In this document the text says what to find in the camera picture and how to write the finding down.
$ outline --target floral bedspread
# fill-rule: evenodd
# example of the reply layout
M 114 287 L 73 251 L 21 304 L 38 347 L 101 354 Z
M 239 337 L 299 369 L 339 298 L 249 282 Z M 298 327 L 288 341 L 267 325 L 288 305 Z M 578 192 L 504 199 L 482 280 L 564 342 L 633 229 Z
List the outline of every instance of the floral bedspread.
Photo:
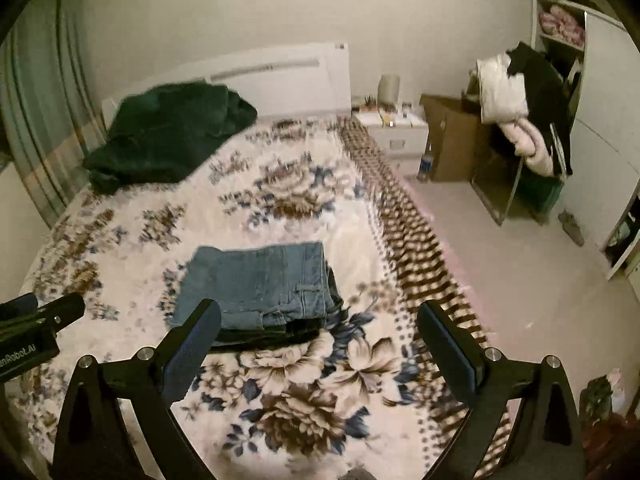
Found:
M 178 185 L 96 196 L 85 189 L 52 230 L 23 291 L 41 303 L 79 291 L 84 317 L 58 335 L 60 355 L 21 379 L 14 402 L 52 458 L 76 361 L 130 358 L 168 331 L 186 264 L 220 249 L 321 240 L 344 309 L 306 343 L 210 354 L 172 411 L 220 480 L 421 478 L 455 432 L 452 399 L 423 342 L 425 298 L 484 343 L 428 223 L 369 136 L 335 118 L 254 126 Z M 161 474 L 127 401 L 125 422 L 147 474 Z M 479 474 L 496 462 L 505 421 Z

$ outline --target wall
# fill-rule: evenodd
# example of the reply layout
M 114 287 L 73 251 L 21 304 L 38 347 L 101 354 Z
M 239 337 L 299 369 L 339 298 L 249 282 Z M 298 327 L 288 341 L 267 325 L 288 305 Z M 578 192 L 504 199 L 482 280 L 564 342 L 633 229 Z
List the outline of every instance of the wall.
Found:
M 0 172 L 0 303 L 15 298 L 49 229 L 24 189 L 13 163 Z
M 531 0 L 84 0 L 96 97 L 181 63 L 273 44 L 346 41 L 352 93 L 457 95 L 468 69 L 530 37 Z

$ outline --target dark green garment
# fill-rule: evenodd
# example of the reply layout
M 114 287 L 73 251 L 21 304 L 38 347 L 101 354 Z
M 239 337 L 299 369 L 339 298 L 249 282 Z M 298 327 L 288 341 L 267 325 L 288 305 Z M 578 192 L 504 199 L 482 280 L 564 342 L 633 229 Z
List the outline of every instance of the dark green garment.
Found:
M 82 165 L 102 193 L 127 184 L 180 182 L 256 117 L 255 108 L 226 85 L 157 86 L 124 99 L 107 143 Z

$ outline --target plastic water bottle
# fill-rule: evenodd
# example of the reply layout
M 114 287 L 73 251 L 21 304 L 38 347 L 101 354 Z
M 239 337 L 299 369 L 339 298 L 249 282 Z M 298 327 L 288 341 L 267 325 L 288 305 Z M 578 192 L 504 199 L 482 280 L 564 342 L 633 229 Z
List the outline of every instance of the plastic water bottle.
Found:
M 418 175 L 416 175 L 416 178 L 421 182 L 427 182 L 429 180 L 429 174 L 431 173 L 432 165 L 433 150 L 431 149 L 431 143 L 427 142 L 427 147 L 424 150 L 424 155 L 420 159 L 420 168 L 418 169 Z

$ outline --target beige floor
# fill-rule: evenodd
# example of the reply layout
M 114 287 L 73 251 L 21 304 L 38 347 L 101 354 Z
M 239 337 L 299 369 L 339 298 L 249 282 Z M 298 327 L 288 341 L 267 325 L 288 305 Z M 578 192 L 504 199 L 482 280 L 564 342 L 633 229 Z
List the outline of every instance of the beige floor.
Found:
M 576 398 L 619 367 L 628 405 L 638 387 L 640 303 L 623 275 L 606 282 L 595 246 L 576 246 L 557 217 L 498 227 L 469 184 L 408 182 L 475 290 L 494 346 L 512 359 L 558 356 Z

